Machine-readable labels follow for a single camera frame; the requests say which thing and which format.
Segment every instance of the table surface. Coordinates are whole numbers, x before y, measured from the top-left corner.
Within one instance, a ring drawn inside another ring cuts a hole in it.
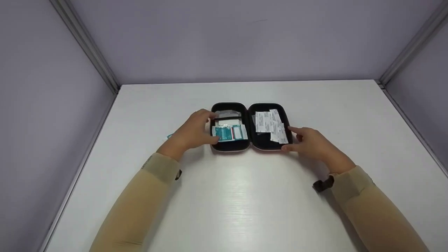
[[[432,251],[448,247],[448,179],[373,80],[125,85],[47,248],[88,251],[146,159],[195,110],[217,102],[281,104],[293,126],[320,130],[372,177]],[[149,251],[363,251],[322,164],[297,155],[188,151],[151,227]]]

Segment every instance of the beige sleeve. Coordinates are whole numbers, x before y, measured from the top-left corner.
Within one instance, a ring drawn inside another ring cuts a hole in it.
[[[333,177],[331,191],[370,252],[427,251],[414,228],[361,167]]]
[[[154,153],[112,206],[91,252],[140,252],[149,227],[179,171],[179,163]]]

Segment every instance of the black case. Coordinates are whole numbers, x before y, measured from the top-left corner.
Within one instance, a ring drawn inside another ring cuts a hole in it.
[[[252,120],[252,115],[255,115],[255,112],[263,112],[269,111],[270,109],[277,109],[280,115],[280,119],[285,127],[286,137],[288,138],[289,143],[293,143],[293,135],[291,131],[288,129],[289,121],[283,107],[277,103],[255,103],[252,104],[249,109],[238,102],[220,102],[211,108],[212,112],[221,111],[221,110],[235,110],[241,113],[241,120],[243,124],[246,126],[247,138],[248,140],[238,140],[231,142],[219,142],[217,144],[213,144],[212,147],[219,152],[238,152],[244,151],[249,148],[250,143],[254,145],[255,148],[264,150],[264,151],[278,151],[281,149],[283,144],[271,141],[271,134],[265,133],[258,135],[255,132],[255,122]],[[223,118],[222,120],[227,119],[236,119],[239,117],[229,117]],[[210,122],[210,135],[211,128],[215,125],[215,121],[211,120]]]

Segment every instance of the wrist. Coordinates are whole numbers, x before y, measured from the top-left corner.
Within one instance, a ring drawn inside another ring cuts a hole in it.
[[[177,141],[177,139],[173,136],[159,147],[157,153],[168,156],[179,162],[185,151],[186,149],[184,145]]]
[[[356,164],[339,149],[329,153],[323,162],[330,173],[341,174],[356,167]]]

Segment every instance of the lavender wall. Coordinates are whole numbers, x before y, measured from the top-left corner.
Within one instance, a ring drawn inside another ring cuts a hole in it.
[[[113,95],[49,1],[1,1],[0,34],[0,247],[36,251]]]
[[[448,167],[448,25],[387,86],[388,92]]]
[[[441,0],[72,0],[121,83],[379,78]]]

